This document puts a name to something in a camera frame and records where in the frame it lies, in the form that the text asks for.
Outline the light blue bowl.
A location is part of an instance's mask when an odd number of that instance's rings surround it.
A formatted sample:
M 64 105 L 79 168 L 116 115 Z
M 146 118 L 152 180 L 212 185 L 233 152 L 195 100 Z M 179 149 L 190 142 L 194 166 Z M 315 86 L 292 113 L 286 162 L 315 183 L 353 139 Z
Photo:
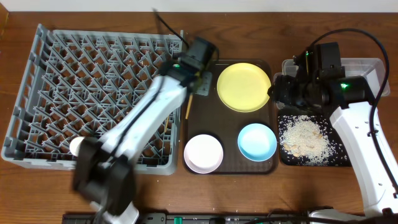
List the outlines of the light blue bowl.
M 263 162 L 276 152 L 277 139 L 268 126 L 252 123 L 240 130 L 237 144 L 241 154 L 250 161 Z

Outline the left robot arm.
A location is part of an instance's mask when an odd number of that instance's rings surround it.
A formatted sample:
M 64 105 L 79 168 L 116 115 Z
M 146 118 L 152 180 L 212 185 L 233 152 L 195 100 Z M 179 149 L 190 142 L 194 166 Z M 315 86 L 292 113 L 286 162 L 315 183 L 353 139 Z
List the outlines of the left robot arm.
M 76 137 L 70 152 L 76 156 L 72 189 L 96 206 L 92 223 L 135 223 L 139 211 L 134 168 L 150 138 L 171 112 L 200 87 L 218 48 L 195 38 L 176 60 L 161 64 L 157 76 L 138 104 L 100 138 Z

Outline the wooden chopstick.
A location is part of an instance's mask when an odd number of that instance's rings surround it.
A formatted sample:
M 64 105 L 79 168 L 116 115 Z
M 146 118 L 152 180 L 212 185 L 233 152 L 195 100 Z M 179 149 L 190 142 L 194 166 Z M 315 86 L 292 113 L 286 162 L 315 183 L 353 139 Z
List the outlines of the wooden chopstick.
M 185 114 L 185 119 L 188 119 L 189 114 L 190 114 L 190 109 L 192 107 L 192 101 L 193 101 L 193 94 L 189 95 L 188 98 L 188 103 L 187 103 L 187 110 L 186 110 L 186 114 Z
M 169 125 L 169 119 L 170 119 L 170 115 L 167 117 L 167 119 L 165 120 L 165 125 L 164 125 L 164 133 L 167 132 L 168 129 L 168 125 Z

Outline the white paper cup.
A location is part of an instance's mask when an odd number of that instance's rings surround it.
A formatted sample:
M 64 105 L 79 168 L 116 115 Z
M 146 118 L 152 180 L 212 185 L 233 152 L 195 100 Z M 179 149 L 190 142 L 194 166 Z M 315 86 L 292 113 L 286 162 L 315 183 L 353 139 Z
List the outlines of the white paper cup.
M 70 143 L 70 152 L 73 156 L 78 156 L 80 150 L 80 144 L 84 140 L 84 137 L 76 137 Z

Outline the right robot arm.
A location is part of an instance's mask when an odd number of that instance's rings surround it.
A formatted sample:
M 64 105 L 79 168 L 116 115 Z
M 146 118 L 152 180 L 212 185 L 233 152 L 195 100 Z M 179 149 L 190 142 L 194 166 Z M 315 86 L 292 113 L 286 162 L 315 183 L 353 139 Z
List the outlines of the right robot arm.
M 372 109 L 377 94 L 389 94 L 381 60 L 341 58 L 330 42 L 307 48 L 293 63 L 293 75 L 274 79 L 271 99 L 328 118 L 356 174 L 365 215 L 397 214 L 397 162 Z

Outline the pink bowl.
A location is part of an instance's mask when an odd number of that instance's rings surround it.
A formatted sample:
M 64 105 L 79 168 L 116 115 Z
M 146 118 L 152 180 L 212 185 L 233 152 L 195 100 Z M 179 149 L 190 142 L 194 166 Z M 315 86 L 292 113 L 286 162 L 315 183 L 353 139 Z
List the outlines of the pink bowl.
M 209 134 L 192 137 L 185 145 L 183 157 L 187 167 L 197 174 L 215 171 L 223 161 L 223 147 Z

